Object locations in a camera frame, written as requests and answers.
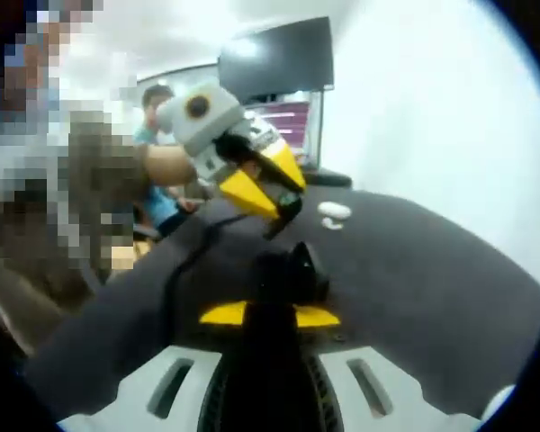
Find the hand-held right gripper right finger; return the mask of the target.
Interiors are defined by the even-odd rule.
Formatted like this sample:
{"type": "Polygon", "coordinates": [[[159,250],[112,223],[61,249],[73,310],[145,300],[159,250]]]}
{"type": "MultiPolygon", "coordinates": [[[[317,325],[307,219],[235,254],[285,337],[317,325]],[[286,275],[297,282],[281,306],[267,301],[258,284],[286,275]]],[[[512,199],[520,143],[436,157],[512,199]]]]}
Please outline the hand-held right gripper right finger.
{"type": "Polygon", "coordinates": [[[271,314],[271,383],[298,431],[476,431],[468,414],[447,414],[420,382],[371,346],[320,352],[304,341],[292,306],[271,314]]]}

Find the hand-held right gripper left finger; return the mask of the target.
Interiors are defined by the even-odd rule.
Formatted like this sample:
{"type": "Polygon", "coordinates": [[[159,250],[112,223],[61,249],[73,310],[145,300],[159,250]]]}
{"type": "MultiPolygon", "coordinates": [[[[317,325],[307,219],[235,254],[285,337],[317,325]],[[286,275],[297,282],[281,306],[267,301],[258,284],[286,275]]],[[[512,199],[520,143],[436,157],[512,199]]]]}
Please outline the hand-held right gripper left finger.
{"type": "Polygon", "coordinates": [[[267,431],[270,306],[230,305],[242,319],[226,352],[168,346],[120,379],[98,411],[76,412],[65,431],[267,431]]]}

